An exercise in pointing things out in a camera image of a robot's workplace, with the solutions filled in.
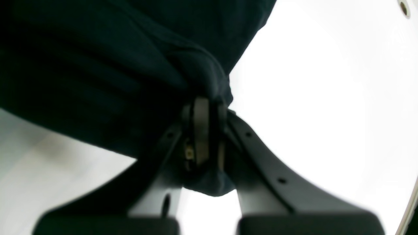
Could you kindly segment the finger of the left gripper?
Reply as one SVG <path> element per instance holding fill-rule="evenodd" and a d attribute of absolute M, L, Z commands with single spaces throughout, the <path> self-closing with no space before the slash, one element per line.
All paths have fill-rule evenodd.
<path fill-rule="evenodd" d="M 45 213 L 35 235 L 179 235 L 182 186 L 209 162 L 209 100 L 196 98 L 144 160 L 98 189 Z"/>
<path fill-rule="evenodd" d="M 218 122 L 224 170 L 238 193 L 237 235 L 382 235 L 370 211 L 318 188 L 285 165 L 223 105 Z"/>

